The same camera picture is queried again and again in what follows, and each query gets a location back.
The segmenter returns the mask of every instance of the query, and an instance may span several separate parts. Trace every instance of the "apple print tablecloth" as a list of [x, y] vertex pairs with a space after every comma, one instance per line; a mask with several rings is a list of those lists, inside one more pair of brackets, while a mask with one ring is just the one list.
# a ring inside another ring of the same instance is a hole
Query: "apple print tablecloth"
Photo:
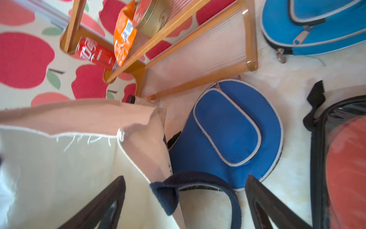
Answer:
[[86, 98], [124, 101], [135, 94], [131, 75], [106, 84], [104, 68], [63, 53], [62, 33], [14, 1], [0, 1], [0, 109]]
[[[71, 15], [73, 0], [43, 0], [53, 6], [60, 12]], [[104, 37], [107, 41], [113, 44], [114, 28], [116, 26], [118, 14], [121, 9], [126, 6], [131, 0], [88, 0], [85, 6], [81, 23], [94, 30], [95, 33]], [[172, 0], [173, 9], [168, 18], [168, 21], [179, 13], [192, 0]], [[140, 58], [145, 64], [149, 63], [154, 57], [175, 44], [214, 15], [232, 4], [235, 0], [211, 0], [208, 4], [202, 7], [192, 17], [182, 23], [171, 34], [159, 42], [154, 48]], [[137, 34], [135, 44], [130, 53], [137, 51], [148, 38], [141, 34]]]

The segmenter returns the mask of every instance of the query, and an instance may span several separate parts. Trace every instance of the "light blue case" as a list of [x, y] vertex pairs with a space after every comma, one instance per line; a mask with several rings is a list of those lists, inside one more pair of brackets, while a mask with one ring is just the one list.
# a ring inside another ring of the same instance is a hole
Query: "light blue case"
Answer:
[[248, 175], [263, 181], [283, 144], [281, 121], [267, 99], [249, 84], [222, 80], [206, 89], [169, 150], [173, 173], [216, 175], [236, 191]]
[[366, 40], [366, 0], [266, 0], [261, 27], [284, 54], [332, 52]]

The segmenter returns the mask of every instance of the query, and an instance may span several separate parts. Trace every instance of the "navy blue strap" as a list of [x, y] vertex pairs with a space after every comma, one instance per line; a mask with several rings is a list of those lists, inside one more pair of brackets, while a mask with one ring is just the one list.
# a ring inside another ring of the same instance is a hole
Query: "navy blue strap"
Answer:
[[178, 206], [179, 189], [189, 187], [194, 189], [195, 187], [202, 186], [217, 188], [229, 196], [232, 208], [231, 229], [240, 229], [242, 224], [242, 212], [239, 200], [235, 191], [221, 178], [209, 173], [182, 171], [168, 177], [164, 182], [150, 184], [150, 188], [167, 215], [173, 214]]

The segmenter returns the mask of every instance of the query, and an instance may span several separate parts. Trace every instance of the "red can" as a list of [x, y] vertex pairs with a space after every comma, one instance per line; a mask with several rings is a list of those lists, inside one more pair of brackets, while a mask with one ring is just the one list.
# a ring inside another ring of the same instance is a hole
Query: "red can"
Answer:
[[76, 52], [84, 60], [93, 62], [106, 69], [115, 70], [118, 67], [114, 53], [89, 37], [80, 39]]

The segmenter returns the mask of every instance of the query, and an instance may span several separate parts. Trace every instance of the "marble floor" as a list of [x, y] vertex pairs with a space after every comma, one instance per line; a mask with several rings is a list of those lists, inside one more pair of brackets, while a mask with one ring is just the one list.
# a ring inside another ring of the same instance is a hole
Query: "marble floor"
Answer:
[[[323, 55], [287, 56], [287, 62], [281, 64], [259, 29], [263, 2], [256, 1], [259, 69], [241, 74], [243, 81], [256, 87], [270, 100], [284, 127], [281, 158], [263, 184], [311, 225], [310, 132], [302, 124], [303, 117], [311, 109], [306, 97], [319, 80], [324, 82], [330, 104], [341, 98], [366, 94], [366, 42]], [[167, 109], [167, 139], [181, 131], [193, 104], [205, 88], [207, 86], [160, 101], [160, 106]], [[242, 228], [254, 228], [245, 192], [237, 195], [242, 207]], [[222, 192], [181, 192], [180, 204], [188, 229], [230, 228], [231, 205]]]

